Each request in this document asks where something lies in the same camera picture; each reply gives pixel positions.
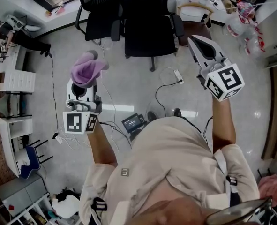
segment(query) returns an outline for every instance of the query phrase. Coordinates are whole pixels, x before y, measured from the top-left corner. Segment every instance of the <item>red cloth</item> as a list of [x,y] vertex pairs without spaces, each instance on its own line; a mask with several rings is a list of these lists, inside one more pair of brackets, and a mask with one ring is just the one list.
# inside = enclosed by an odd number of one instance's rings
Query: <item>red cloth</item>
[[259,184],[260,198],[271,196],[273,198],[273,207],[277,205],[277,175],[261,178]]

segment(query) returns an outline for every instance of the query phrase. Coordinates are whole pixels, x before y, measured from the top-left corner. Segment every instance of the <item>glasses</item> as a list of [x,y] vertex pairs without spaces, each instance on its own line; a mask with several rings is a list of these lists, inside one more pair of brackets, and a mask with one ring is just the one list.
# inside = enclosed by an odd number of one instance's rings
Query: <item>glasses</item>
[[254,213],[265,209],[264,225],[270,225],[272,198],[243,202],[233,207],[215,212],[206,218],[206,225],[235,225],[244,222]]

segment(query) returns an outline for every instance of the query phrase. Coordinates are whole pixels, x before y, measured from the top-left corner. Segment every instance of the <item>gray cabinet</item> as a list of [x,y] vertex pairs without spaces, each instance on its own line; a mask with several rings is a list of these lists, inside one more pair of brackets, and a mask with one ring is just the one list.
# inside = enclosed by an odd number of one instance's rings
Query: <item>gray cabinet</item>
[[0,186],[0,198],[13,217],[46,193],[43,180],[37,174],[26,180],[16,178]]

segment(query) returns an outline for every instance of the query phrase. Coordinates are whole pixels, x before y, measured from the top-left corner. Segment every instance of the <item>white desk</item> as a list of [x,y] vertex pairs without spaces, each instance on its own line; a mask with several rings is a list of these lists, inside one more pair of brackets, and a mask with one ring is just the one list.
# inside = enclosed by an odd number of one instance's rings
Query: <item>white desk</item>
[[20,171],[16,164],[16,162],[18,161],[18,159],[16,159],[16,155],[20,157],[20,154],[24,153],[24,151],[17,151],[15,147],[15,152],[13,152],[11,139],[33,133],[32,118],[0,118],[0,133],[6,163],[8,167],[13,171],[13,173],[18,177]]
[[0,62],[0,91],[34,92],[35,73],[22,71],[27,49],[19,45],[9,47]]

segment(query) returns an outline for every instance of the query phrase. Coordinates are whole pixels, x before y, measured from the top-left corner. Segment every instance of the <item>chair armrest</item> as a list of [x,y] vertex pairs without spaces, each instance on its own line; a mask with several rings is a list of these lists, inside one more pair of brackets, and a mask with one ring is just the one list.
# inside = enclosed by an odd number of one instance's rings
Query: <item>chair armrest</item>
[[180,16],[172,15],[172,21],[174,23],[173,25],[174,25],[176,36],[177,37],[184,36],[184,34],[185,34],[184,26],[183,26],[183,22],[182,22],[182,19],[180,18]]
[[75,27],[80,30],[80,25],[79,25],[79,20],[80,20],[80,16],[81,16],[81,12],[82,12],[82,5],[80,5],[78,13],[77,13],[77,17],[76,17],[76,21],[75,21]]
[[120,20],[115,20],[111,27],[111,40],[118,42],[120,40]]

